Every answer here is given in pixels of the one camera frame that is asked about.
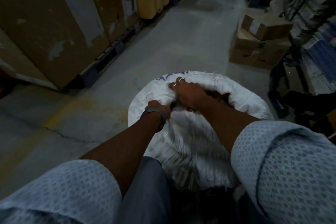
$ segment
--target floor crack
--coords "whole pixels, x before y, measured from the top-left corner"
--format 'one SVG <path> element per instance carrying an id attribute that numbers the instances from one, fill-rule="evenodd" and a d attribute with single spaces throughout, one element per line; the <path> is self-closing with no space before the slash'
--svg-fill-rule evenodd
<path id="1" fill-rule="evenodd" d="M 64 135 L 63 133 L 61 133 L 60 131 L 58 130 L 55 130 L 55 129 L 50 129 L 48 127 L 41 127 L 41 126 L 38 126 L 32 122 L 29 122 L 28 120 L 25 120 L 25 119 L 22 119 L 22 118 L 19 118 L 19 117 L 16 117 L 14 115 L 12 115 L 11 113 L 9 113 L 6 109 L 4 108 L 1 108 L 0 109 L 0 114 L 3 114 L 5 115 L 7 118 L 12 118 L 14 120 L 17 120 L 25 125 L 27 125 L 28 127 L 31 127 L 31 128 L 35 128 L 35 129 L 41 129 L 41 128 L 44 128 L 50 132 L 53 132 L 53 133 L 56 133 L 58 134 L 60 137 L 62 138 L 65 138 L 65 139 L 69 139 L 69 140 L 72 140 L 74 142 L 78 142 L 78 143 L 99 143 L 99 144 L 102 144 L 103 142 L 101 141 L 85 141 L 85 140 L 82 140 L 82 139 L 79 139 L 77 137 L 72 137 L 72 136 L 66 136 Z"/>

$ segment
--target forearm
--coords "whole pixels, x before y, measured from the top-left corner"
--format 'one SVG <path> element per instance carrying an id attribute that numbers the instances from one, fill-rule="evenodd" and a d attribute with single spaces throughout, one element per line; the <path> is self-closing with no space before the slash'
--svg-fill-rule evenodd
<path id="1" fill-rule="evenodd" d="M 151 112 L 131 127 L 85 154 L 81 159 L 96 160 L 110 170 L 124 196 L 149 142 L 159 128 L 161 119 L 159 113 Z"/>
<path id="2" fill-rule="evenodd" d="M 229 152 L 241 131 L 250 123 L 259 120 L 221 104 L 210 96 L 199 101 L 196 108 L 210 123 L 217 137 Z"/>

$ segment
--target gray floor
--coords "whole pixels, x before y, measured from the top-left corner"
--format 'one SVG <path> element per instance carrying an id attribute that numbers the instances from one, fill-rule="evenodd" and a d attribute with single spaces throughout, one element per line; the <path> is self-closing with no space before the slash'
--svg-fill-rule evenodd
<path id="1" fill-rule="evenodd" d="M 75 96 L 18 86 L 0 101 L 0 198 L 125 129 L 133 97 L 163 74 L 220 73 L 269 103 L 268 71 L 228 63 L 244 7 L 244 0 L 181 0 Z"/>

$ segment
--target hand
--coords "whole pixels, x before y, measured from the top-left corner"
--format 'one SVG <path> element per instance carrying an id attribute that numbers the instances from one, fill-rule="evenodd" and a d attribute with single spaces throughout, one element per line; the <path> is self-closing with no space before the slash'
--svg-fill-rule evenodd
<path id="1" fill-rule="evenodd" d="M 159 108 L 166 114 L 167 120 L 170 118 L 170 107 L 166 105 L 161 105 L 160 102 L 157 100 L 149 101 L 148 106 L 146 106 L 145 110 L 147 110 L 148 108 Z"/>
<path id="2" fill-rule="evenodd" d="M 169 87 L 180 95 L 181 102 L 197 110 L 197 104 L 207 97 L 204 89 L 196 83 L 186 82 L 181 77 L 176 79 L 176 82 L 169 84 Z"/>

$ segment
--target sleeve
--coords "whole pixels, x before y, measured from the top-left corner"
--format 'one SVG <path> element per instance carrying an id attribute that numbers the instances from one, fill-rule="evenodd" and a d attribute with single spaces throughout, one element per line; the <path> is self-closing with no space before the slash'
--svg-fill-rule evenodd
<path id="1" fill-rule="evenodd" d="M 256 208 L 274 223 L 335 223 L 334 156 L 324 135 L 265 120 L 240 133 L 231 163 Z"/>
<path id="2" fill-rule="evenodd" d="M 0 211 L 20 209 L 57 214 L 83 224 L 111 223 L 120 202 L 119 185 L 106 167 L 94 160 L 73 160 L 0 201 Z"/>

